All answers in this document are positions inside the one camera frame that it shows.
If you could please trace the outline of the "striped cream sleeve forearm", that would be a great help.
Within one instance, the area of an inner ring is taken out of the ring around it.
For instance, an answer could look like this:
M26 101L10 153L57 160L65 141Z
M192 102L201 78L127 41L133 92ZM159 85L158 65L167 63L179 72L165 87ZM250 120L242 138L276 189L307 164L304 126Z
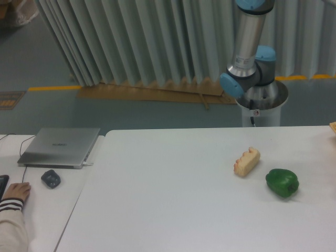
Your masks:
M18 198L1 200L1 251L28 251L23 204Z

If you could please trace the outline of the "person's hand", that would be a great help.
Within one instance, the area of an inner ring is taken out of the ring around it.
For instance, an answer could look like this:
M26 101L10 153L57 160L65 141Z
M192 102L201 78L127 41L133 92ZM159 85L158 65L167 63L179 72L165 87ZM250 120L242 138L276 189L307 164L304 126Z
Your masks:
M31 185L29 182L13 183L8 187L2 199L18 199L24 203L30 195L30 190Z

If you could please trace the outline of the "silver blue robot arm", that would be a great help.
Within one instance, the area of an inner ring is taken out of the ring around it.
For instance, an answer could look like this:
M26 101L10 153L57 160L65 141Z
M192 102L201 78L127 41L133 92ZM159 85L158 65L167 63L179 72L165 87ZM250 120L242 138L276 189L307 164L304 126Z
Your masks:
M249 110L268 110L283 105L288 89L275 80L276 52L260 45L266 15L274 1L236 1L241 11L234 52L219 83L223 90Z

